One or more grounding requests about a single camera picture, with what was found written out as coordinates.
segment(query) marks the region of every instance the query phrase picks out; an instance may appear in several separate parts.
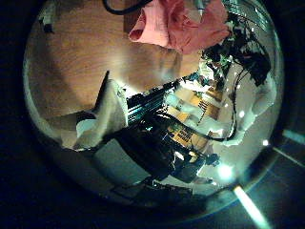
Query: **wooden table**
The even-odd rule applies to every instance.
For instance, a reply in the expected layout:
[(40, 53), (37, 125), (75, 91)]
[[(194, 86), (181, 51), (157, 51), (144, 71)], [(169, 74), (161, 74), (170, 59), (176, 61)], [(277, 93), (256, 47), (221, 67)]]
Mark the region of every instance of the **wooden table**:
[[(123, 9), (134, 0), (112, 0)], [(200, 55), (181, 55), (132, 43), (128, 30), (138, 12), (116, 16), (102, 1), (59, 0), (54, 33), (33, 25), (26, 58), (34, 103), (45, 118), (90, 109), (106, 70), (111, 78), (143, 92), (196, 71)]]

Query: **pink shirt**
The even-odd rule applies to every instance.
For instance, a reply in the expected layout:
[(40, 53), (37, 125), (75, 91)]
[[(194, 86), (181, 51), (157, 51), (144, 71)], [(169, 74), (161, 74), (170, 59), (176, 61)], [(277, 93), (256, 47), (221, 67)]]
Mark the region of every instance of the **pink shirt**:
[(152, 0), (130, 32), (132, 42), (149, 43), (188, 54), (207, 49), (229, 35), (221, 0), (211, 0), (200, 23), (188, 17), (183, 0)]

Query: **bright light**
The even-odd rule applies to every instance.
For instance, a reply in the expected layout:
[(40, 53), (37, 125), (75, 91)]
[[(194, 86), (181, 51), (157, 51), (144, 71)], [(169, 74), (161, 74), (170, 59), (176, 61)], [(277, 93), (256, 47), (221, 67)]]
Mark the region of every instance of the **bright light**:
[(240, 186), (234, 188), (234, 193), (239, 198), (239, 201), (244, 206), (247, 213), (249, 214), (249, 216), (257, 226), (257, 228), (261, 228), (261, 229), (271, 228), (268, 221), (264, 218), (264, 216), (260, 213), (260, 211), (255, 206), (255, 204), (252, 202), (252, 200), (248, 197), (248, 195)]
[(241, 111), (241, 112), (239, 113), (239, 117), (244, 117), (244, 115), (245, 115), (245, 112), (244, 112), (244, 111)]
[(220, 178), (228, 180), (231, 179), (233, 177), (233, 171), (232, 171), (231, 166), (229, 165), (225, 165), (225, 164), (221, 164), (218, 167), (218, 174), (220, 176)]
[(223, 129), (217, 131), (219, 135), (223, 135)]
[(263, 145), (264, 146), (268, 146), (269, 145), (269, 141), (268, 140), (263, 140)]
[(180, 159), (184, 160), (183, 155), (181, 155), (179, 152), (174, 152), (174, 154), (179, 157)]

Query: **wire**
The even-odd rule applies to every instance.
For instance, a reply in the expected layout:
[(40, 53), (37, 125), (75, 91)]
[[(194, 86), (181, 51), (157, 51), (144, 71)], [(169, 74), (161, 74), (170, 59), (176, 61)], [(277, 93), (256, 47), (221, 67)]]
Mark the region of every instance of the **wire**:
[(136, 10), (144, 7), (146, 4), (149, 4), (152, 0), (142, 0), (142, 1), (138, 2), (137, 4), (135, 4), (129, 8), (123, 9), (123, 10), (115, 10), (115, 9), (111, 8), (108, 4), (108, 1), (109, 0), (103, 0), (103, 5), (104, 5), (104, 8), (106, 9), (106, 11), (108, 11), (109, 13), (115, 14), (115, 15), (125, 15), (125, 14), (131, 13), (133, 11), (136, 11)]

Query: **cable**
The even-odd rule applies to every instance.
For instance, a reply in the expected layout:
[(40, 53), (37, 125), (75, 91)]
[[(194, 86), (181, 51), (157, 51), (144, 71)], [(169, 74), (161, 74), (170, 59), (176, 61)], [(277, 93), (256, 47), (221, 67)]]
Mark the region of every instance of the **cable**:
[(136, 10), (144, 7), (146, 4), (149, 4), (152, 0), (142, 0), (142, 1), (138, 2), (137, 4), (135, 4), (129, 8), (123, 9), (123, 10), (115, 10), (115, 9), (111, 8), (108, 4), (108, 1), (109, 0), (103, 0), (103, 5), (104, 5), (104, 8), (106, 9), (106, 11), (108, 11), (109, 13), (115, 14), (115, 15), (125, 15), (125, 14), (131, 13), (133, 11), (136, 11)]
[(173, 120), (174, 122), (178, 123), (179, 125), (183, 126), (188, 132), (191, 132), (193, 134), (202, 136), (202, 137), (204, 137), (208, 140), (214, 140), (214, 141), (222, 142), (222, 141), (230, 140), (231, 138), (234, 137), (234, 135), (231, 135), (230, 137), (227, 137), (227, 138), (215, 138), (215, 137), (211, 137), (211, 136), (208, 136), (208, 135), (203, 135), (203, 134), (199, 133), (198, 131), (192, 129), (191, 127), (186, 126), (184, 123), (182, 123), (179, 119), (177, 119), (176, 117), (174, 117), (171, 114), (161, 113), (161, 112), (156, 112), (155, 114), (156, 115), (164, 115), (164, 116), (170, 118), (171, 120)]

